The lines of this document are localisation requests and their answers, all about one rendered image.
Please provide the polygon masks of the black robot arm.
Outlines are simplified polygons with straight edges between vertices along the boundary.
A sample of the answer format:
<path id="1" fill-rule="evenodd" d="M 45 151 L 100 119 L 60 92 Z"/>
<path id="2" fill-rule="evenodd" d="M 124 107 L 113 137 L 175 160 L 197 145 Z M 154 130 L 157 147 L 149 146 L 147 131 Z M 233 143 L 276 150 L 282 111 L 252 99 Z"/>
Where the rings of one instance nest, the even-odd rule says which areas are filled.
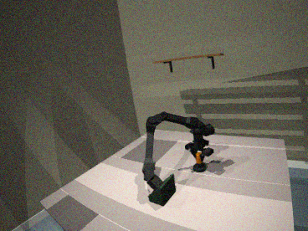
<path id="1" fill-rule="evenodd" d="M 146 155 L 142 172 L 144 174 L 144 180 L 147 181 L 147 185 L 153 189 L 152 192 L 156 191 L 165 181 L 162 181 L 158 175 L 155 175 L 154 170 L 156 169 L 156 162 L 152 160 L 154 132 L 156 126 L 163 121 L 181 124 L 191 129 L 189 132 L 193 133 L 193 138 L 196 141 L 202 140 L 203 136 L 210 136 L 215 132 L 213 125 L 207 124 L 205 126 L 197 117 L 184 117 L 166 113 L 165 111 L 148 117 L 146 120 Z"/>

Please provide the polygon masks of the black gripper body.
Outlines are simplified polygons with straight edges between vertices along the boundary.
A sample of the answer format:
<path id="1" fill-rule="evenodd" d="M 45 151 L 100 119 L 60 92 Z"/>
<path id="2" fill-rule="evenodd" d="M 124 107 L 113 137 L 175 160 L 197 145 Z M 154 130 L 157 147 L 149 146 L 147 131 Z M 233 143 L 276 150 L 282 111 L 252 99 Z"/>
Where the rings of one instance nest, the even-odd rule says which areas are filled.
<path id="1" fill-rule="evenodd" d="M 210 157 L 213 154 L 213 149 L 209 147 L 203 148 L 203 141 L 204 139 L 199 141 L 193 140 L 192 142 L 189 142 L 187 145 L 185 145 L 185 149 L 188 151 L 190 149 L 191 149 L 190 151 L 199 150 L 202 152 L 204 156 Z"/>

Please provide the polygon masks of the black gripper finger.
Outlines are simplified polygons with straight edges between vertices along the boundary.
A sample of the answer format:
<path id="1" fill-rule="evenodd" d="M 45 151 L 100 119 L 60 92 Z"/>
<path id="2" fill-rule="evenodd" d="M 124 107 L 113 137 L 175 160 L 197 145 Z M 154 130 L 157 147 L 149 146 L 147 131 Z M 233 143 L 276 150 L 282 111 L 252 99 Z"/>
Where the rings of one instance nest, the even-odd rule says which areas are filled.
<path id="1" fill-rule="evenodd" d="M 201 158 L 201 161 L 203 162 L 203 158 L 205 157 L 202 153 L 199 155 Z"/>
<path id="2" fill-rule="evenodd" d="M 196 153 L 198 153 L 198 150 L 194 150 L 194 151 L 190 151 L 192 153 L 192 155 L 197 158 Z"/>

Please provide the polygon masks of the orange knob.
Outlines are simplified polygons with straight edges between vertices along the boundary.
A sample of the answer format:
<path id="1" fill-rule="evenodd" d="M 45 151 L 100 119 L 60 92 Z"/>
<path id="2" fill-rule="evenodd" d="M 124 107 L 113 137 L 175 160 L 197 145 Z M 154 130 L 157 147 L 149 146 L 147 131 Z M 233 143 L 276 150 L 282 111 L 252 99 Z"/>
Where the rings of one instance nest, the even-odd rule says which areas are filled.
<path id="1" fill-rule="evenodd" d="M 196 153 L 196 156 L 197 156 L 197 158 L 196 158 L 196 163 L 197 163 L 197 164 L 202 163 L 201 158 L 200 158 L 200 156 L 199 156 L 200 154 L 201 154 L 201 152 Z"/>

